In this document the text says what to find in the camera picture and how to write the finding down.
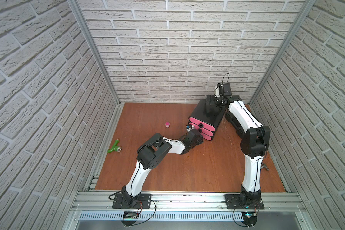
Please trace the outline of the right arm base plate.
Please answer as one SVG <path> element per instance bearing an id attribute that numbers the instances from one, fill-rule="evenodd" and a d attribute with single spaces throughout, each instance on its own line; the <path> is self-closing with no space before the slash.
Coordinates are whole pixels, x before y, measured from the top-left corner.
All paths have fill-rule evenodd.
<path id="1" fill-rule="evenodd" d="M 261 199 L 249 199 L 244 198 L 242 194 L 225 194 L 225 202 L 227 209 L 255 209 L 262 210 L 264 209 L 264 204 Z"/>

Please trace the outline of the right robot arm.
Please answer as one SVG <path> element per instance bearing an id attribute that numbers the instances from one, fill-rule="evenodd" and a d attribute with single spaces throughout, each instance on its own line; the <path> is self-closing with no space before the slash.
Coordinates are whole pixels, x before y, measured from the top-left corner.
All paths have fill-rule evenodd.
<path id="1" fill-rule="evenodd" d="M 245 170 L 238 198 L 240 204 L 245 206 L 259 202 L 261 164 L 269 147 L 270 128 L 262 125 L 237 95 L 223 98 L 208 95 L 206 105 L 226 107 L 225 118 L 242 139 L 240 147 L 245 157 Z"/>

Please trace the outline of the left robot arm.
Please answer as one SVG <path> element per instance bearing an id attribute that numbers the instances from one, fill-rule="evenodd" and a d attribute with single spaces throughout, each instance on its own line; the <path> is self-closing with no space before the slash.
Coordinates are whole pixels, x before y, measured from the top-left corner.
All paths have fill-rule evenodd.
<path id="1" fill-rule="evenodd" d="M 121 190 L 123 199 L 129 206 L 134 206 L 150 171 L 156 168 L 168 153 L 186 154 L 202 143 L 203 136 L 196 129 L 188 131 L 176 140 L 163 137 L 160 133 L 153 135 L 137 150 L 136 168 L 129 182 Z"/>

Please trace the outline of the pink top drawer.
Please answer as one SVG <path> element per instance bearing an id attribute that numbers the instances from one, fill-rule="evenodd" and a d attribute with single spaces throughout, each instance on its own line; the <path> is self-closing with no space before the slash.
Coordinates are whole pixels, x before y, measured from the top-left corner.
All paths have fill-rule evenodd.
<path id="1" fill-rule="evenodd" d="M 194 117 L 190 117 L 189 121 L 194 123 L 194 124 L 196 124 L 196 125 L 198 125 L 200 128 L 207 129 L 207 130 L 209 130 L 211 132 L 216 131 L 216 127 L 215 126 L 212 126 L 212 125 L 210 125 L 210 124 L 208 124 L 208 123 L 206 123 L 204 121 L 201 121 L 199 119 L 196 119 Z"/>

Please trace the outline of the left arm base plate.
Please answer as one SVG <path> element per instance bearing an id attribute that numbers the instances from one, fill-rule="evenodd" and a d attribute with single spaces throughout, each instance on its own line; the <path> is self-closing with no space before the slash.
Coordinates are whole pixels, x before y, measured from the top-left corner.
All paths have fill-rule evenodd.
<path id="1" fill-rule="evenodd" d="M 114 209 L 150 209 L 152 194 L 142 193 L 134 198 L 125 198 L 122 194 L 116 194 L 113 198 Z"/>

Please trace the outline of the black drawer cabinet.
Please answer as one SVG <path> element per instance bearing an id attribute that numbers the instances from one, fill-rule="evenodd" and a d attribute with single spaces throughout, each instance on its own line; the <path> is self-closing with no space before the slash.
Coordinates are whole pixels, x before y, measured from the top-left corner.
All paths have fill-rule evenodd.
<path id="1" fill-rule="evenodd" d="M 218 129 L 218 127 L 221 123 L 221 120 L 224 117 L 224 114 L 225 114 L 225 111 L 221 111 L 219 113 L 207 114 L 205 112 L 205 100 L 202 99 L 199 101 L 199 103 L 195 107 L 194 111 L 189 116 L 189 118 L 194 117 L 194 118 L 199 119 L 201 121 L 204 121 L 204 122 L 206 122 L 212 126 L 215 126 L 216 129 Z"/>

